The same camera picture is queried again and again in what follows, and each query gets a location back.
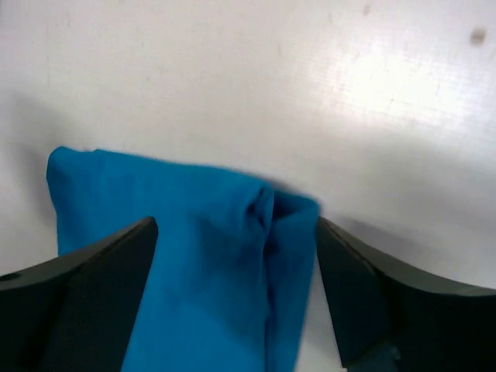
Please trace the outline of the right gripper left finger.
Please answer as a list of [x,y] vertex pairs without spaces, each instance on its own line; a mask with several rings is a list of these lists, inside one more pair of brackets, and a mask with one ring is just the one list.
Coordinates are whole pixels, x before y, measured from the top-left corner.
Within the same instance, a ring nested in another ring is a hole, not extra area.
[[119,371],[158,227],[146,217],[97,243],[1,277],[3,371]]

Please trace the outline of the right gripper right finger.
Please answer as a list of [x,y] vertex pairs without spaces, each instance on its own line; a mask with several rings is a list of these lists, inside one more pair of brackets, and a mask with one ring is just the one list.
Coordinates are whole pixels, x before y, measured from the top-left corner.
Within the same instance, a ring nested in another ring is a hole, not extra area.
[[326,219],[317,257],[349,371],[493,371],[495,292],[413,267]]

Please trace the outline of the blue t-shirt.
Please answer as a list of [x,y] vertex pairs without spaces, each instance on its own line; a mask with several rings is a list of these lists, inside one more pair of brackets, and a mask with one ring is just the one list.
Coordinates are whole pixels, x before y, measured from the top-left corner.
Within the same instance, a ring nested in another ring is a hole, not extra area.
[[125,371],[291,371],[315,261],[316,201],[247,174],[60,147],[46,179],[59,254],[143,217],[157,247]]

